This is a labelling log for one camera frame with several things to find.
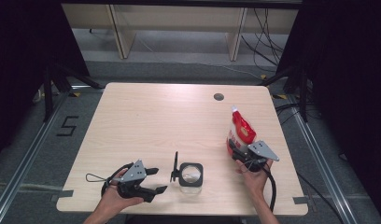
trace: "floor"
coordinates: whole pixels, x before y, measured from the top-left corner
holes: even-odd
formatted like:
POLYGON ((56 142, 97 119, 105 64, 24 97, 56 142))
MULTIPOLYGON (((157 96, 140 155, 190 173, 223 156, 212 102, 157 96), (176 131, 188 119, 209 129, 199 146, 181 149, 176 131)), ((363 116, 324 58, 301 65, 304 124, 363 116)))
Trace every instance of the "floor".
MULTIPOLYGON (((82 51, 82 55, 89 66, 94 63, 115 63, 118 64, 134 64, 134 63, 150 63, 162 64, 175 63, 184 67, 192 69, 196 65, 204 65, 208 68, 219 67, 221 69, 229 70, 235 74, 243 76, 250 76, 260 79, 260 75, 255 75, 242 68, 249 68, 255 66, 261 66, 262 69, 275 70, 275 67, 268 61, 264 60, 261 56, 255 56, 254 53, 242 42, 237 60, 231 62, 229 60, 228 50, 226 47, 226 40, 224 34, 219 33, 198 33, 198 32, 158 32, 158 31, 143 31, 137 33, 136 39, 131 49, 131 53, 128 59, 121 60, 119 58, 118 50, 115 44, 115 39, 112 32, 108 30, 89 30, 75 29, 73 30, 77 38, 79 48, 82 51)), ((284 48, 286 45, 287 35, 272 35, 271 38, 275 43, 284 48)), ((244 35, 245 40, 254 46, 257 43, 257 38, 254 34, 244 35)), ((261 46, 258 51, 265 55, 269 60, 275 62, 275 57, 270 48, 261 46)), ((271 89, 273 94, 280 94, 282 91, 279 88, 271 89)), ((98 99, 101 96, 101 92, 94 92, 93 94, 84 94, 83 103, 85 106, 96 107, 98 99)), ((288 100, 274 99, 275 106, 284 105, 291 101, 290 96, 288 100)), ((78 111, 79 102, 74 101, 73 98, 66 100, 63 105, 62 111, 67 114, 81 113, 85 120, 78 121, 77 129, 81 130, 77 138, 73 138, 73 142, 61 143, 63 147, 68 144, 78 146, 81 143, 82 136, 87 130, 87 125, 90 122, 93 111, 78 111)), ((12 177, 10 174, 16 174, 16 169, 19 163, 21 163, 22 155, 26 151, 26 147, 33 144, 33 139, 30 137, 22 136, 36 136, 40 128, 40 118, 43 117, 43 106, 36 106, 29 112, 29 119, 23 124, 27 127, 26 130, 20 130, 18 135, 18 141, 15 141, 11 146, 17 150, 3 151, 1 158, 10 158, 10 161, 0 162, 0 171, 5 170, 5 175, 0 174, 0 194, 5 188, 5 183, 12 177)), ((335 223, 338 222, 338 218, 334 216, 334 213, 328 208, 325 202, 321 200, 321 196, 328 199, 332 204, 335 201, 335 195, 332 195, 332 186, 337 184, 339 190, 345 193, 346 203, 350 203, 350 214, 345 210, 344 217, 345 223, 381 223, 381 218, 374 209, 367 194, 365 194, 362 185, 358 181, 355 174, 352 172, 351 167, 341 160, 337 155, 340 149, 337 148, 333 138, 330 136, 328 128, 324 125, 323 121, 315 108, 308 108, 308 116, 310 119, 308 124, 304 126, 302 119, 294 110, 283 111, 279 115, 279 119, 282 123, 283 132, 288 141, 291 156, 293 157, 295 168, 301 171, 306 179, 314 183, 314 187, 320 189, 322 195, 317 195, 308 185, 303 181, 302 187, 305 192, 306 198, 309 199, 309 214, 305 217, 281 217, 282 223, 335 223), (335 179, 330 180, 321 173, 321 168, 318 166, 317 153, 313 152, 313 143, 305 141, 304 135, 307 134, 307 129, 311 129, 312 135, 317 139, 317 147, 324 149, 324 160, 326 160, 330 171, 336 176, 335 179)), ((54 123, 52 130, 60 130, 60 122, 54 123)), ((50 135, 55 135, 50 130, 47 130, 50 135)), ((57 147, 50 144, 49 136, 45 140, 45 147, 57 147)), ((57 152, 45 152, 41 151, 37 155, 32 164, 29 172, 30 174, 25 178, 24 183, 33 183, 24 186, 19 189, 21 195, 13 200, 12 205, 7 209, 7 215, 3 218, 3 223, 34 223, 34 222, 46 222, 49 223, 79 223, 88 214, 57 214, 54 211, 54 202, 57 197, 57 191, 60 191, 62 186, 62 180, 59 181, 60 174, 56 174, 58 168, 62 169, 60 172, 66 174, 67 169, 71 167, 71 161, 67 161, 65 156, 76 157, 77 152, 69 151, 69 155, 63 155, 63 153, 57 152), (46 170, 41 170, 37 167, 47 167, 46 170), (36 213, 33 206, 24 206, 27 202, 33 202, 36 204, 48 204, 53 209, 44 207, 38 207, 40 210, 36 213)), ((244 223, 254 223, 258 220, 254 217, 243 218, 244 223)), ((122 223, 122 217, 117 217, 111 221, 112 223, 122 223)))

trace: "wooden table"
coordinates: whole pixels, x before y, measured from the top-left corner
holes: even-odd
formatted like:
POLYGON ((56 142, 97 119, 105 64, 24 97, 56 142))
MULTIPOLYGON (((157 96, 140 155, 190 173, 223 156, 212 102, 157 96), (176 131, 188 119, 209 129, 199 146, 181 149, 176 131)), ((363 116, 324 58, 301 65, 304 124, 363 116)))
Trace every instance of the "wooden table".
MULTIPOLYGON (((100 200, 102 183, 85 180, 87 173, 111 176, 119 167, 141 159, 146 168, 159 168, 141 184, 154 189, 167 185, 152 203, 129 207, 123 213, 159 215, 252 216, 256 212, 247 196, 242 176, 226 149, 232 121, 232 105, 280 158, 272 173, 277 185, 275 214, 301 216, 306 204, 288 146, 269 91, 265 87, 188 84, 110 83, 92 118, 63 190, 72 197, 61 198, 57 208, 64 212, 91 212, 100 200), (224 96, 222 101, 214 98, 224 96), (182 162, 199 162, 204 183, 198 194, 180 191, 170 183, 175 153, 182 162)), ((265 199, 272 190, 268 181, 265 199)))

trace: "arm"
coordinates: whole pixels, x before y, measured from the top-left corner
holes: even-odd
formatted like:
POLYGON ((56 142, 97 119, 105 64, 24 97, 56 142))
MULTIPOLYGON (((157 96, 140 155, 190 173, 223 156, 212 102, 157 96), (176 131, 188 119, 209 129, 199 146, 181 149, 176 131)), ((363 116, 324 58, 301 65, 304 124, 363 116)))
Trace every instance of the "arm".
MULTIPOLYGON (((115 177, 120 177, 126 173, 127 169, 119 172, 115 177)), ((92 214, 85 220, 84 224, 100 224, 107 223, 112 217, 118 214, 121 210, 142 203, 142 198, 123 199, 118 194, 117 182, 111 181, 106 192, 94 209, 92 214)))
MULTIPOLYGON (((263 189, 267 180, 266 173, 264 171, 253 173, 250 172, 242 162, 236 161, 236 163, 238 165, 237 173, 242 174, 244 177, 244 182, 248 193, 251 197, 255 210, 258 213, 261 223, 279 223, 263 197, 263 189)), ((273 161, 270 160, 267 162, 269 166, 271 166, 272 163, 273 161)))

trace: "gray carpet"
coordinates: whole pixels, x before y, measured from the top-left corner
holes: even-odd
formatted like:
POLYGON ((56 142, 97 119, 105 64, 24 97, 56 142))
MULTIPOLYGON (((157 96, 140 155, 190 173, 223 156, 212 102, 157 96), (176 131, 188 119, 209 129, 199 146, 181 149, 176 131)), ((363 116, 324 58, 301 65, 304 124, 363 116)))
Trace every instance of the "gray carpet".
MULTIPOLYGON (((200 64, 168 64, 168 63, 93 63, 87 62, 93 80, 106 84, 111 81, 120 82, 154 82, 154 83, 197 83, 223 85, 256 85, 261 81, 256 77, 238 73, 222 67, 200 64)), ((229 66, 234 70, 252 72, 260 77, 268 77, 273 73, 263 72, 255 66, 229 66)), ((72 78, 73 84, 81 84, 72 78)), ((271 94, 283 93, 285 79, 279 80, 269 87, 271 94)), ((40 149, 33 166, 23 181, 14 202, 7 211, 3 223, 81 223, 88 214, 61 213, 55 207, 54 197, 69 174, 70 168, 78 153, 78 149, 92 119, 102 93, 83 91, 79 97, 69 97, 60 109, 49 135, 40 149), (69 133, 61 128, 67 116, 78 116, 67 121, 76 125, 72 136, 57 136, 58 133, 69 133)), ((275 106, 288 104, 288 100, 273 100, 275 106)), ((347 196, 360 223, 381 223, 381 218, 374 208, 361 183, 346 161, 339 159, 340 148, 330 135, 324 120, 311 105, 307 107, 309 125, 324 151, 332 171, 347 196)), ((42 124, 44 102, 33 106, 27 114, 18 134, 10 146, 0 155, 0 183, 7 183, 13 176, 17 165, 25 151, 31 145, 37 130, 42 124)), ((283 132, 289 145, 296 170, 312 183, 320 193, 332 203, 331 197, 319 174, 316 163, 303 138, 291 109, 279 115, 283 132)), ((316 211, 311 207, 303 217, 279 217, 282 223, 340 223, 330 207, 321 200, 310 187, 301 180, 304 194, 312 194, 316 211)), ((123 216, 117 216, 109 223, 123 223, 123 216)), ((259 223, 255 217, 247 217, 247 223, 259 223)))

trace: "human hand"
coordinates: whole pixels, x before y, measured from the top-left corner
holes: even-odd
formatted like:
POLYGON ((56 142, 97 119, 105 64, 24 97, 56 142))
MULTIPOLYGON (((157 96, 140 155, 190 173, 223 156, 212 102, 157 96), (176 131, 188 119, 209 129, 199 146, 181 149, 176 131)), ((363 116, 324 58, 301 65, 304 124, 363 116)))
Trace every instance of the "human hand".
MULTIPOLYGON (((115 178, 120 178, 127 169, 120 171, 115 178)), ((112 180, 106 188, 106 192, 94 209, 92 214, 85 220, 84 223, 107 223, 112 217, 117 215, 121 210, 140 204, 144 201, 142 198, 134 197, 123 199, 118 194, 118 181, 112 180)))
MULTIPOLYGON (((267 165, 265 164, 264 168, 269 171, 272 163, 272 160, 268 160, 266 162, 267 165)), ((244 183, 251 196, 253 198, 256 197, 257 199, 263 199, 263 189, 268 177, 267 174, 263 170, 258 172, 250 172, 247 167, 239 160, 236 161, 236 164, 238 166, 236 172, 243 175, 244 183)))

